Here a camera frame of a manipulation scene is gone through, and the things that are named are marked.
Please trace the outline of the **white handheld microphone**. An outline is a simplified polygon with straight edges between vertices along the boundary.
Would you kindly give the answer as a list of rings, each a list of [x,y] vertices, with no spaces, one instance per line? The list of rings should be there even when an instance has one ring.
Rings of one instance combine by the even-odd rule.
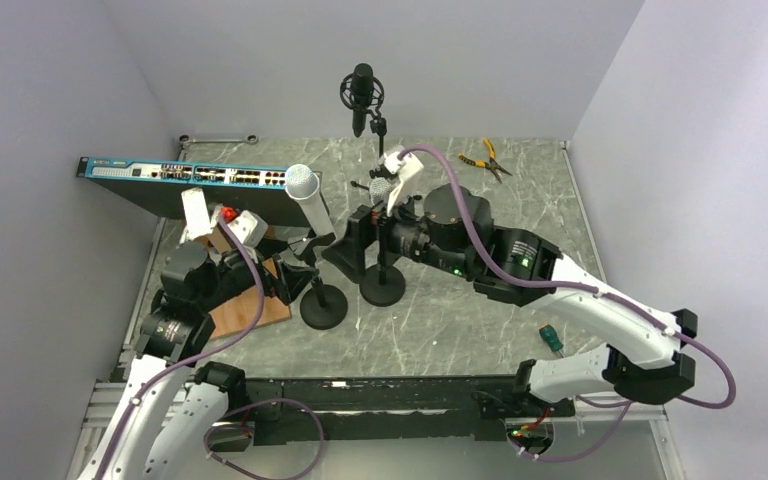
[[[285,192],[301,208],[316,235],[335,233],[334,224],[321,194],[320,178],[309,166],[295,164],[286,170]]]

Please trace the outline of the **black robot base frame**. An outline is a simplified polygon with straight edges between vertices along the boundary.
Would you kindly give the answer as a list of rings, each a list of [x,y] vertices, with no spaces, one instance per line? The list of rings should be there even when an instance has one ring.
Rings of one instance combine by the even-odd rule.
[[[502,441],[504,424],[575,414],[570,400],[526,395],[512,375],[250,378],[246,389],[255,408],[232,412],[207,436],[220,452],[319,439]]]

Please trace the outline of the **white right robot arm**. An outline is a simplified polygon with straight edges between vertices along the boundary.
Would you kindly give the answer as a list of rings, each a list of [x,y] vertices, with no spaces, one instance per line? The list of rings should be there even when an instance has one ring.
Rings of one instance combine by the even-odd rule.
[[[600,338],[601,345],[584,353],[520,364],[510,392],[524,415],[606,391],[663,405],[694,386],[696,363],[682,353],[683,341],[645,318],[652,315],[693,337],[698,324],[693,312],[662,312],[629,299],[544,238],[495,225],[487,199],[466,188],[460,194],[471,223],[458,211],[451,186],[444,185],[425,197],[421,216],[405,208],[388,215],[385,205],[360,206],[344,237],[323,257],[359,285],[372,305],[401,299],[405,281],[394,264],[405,258],[462,278],[490,300],[548,312]]]

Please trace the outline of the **black condenser microphone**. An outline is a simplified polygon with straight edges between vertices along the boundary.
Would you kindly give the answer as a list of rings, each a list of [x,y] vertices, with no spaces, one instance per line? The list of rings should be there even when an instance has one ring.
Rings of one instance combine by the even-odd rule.
[[[351,75],[349,91],[353,111],[353,134],[359,138],[365,130],[367,110],[374,95],[374,72],[369,64],[359,63],[355,66]]]

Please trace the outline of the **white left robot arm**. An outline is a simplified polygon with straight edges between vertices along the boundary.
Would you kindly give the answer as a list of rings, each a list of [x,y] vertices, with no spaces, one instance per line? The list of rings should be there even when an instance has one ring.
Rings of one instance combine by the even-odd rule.
[[[213,259],[197,241],[178,245],[142,322],[122,396],[82,479],[171,479],[183,453],[208,444],[218,422],[274,421],[288,404],[279,386],[211,360],[213,309],[253,289],[261,316],[268,297],[295,301],[319,273],[279,256],[262,266],[243,245]]]

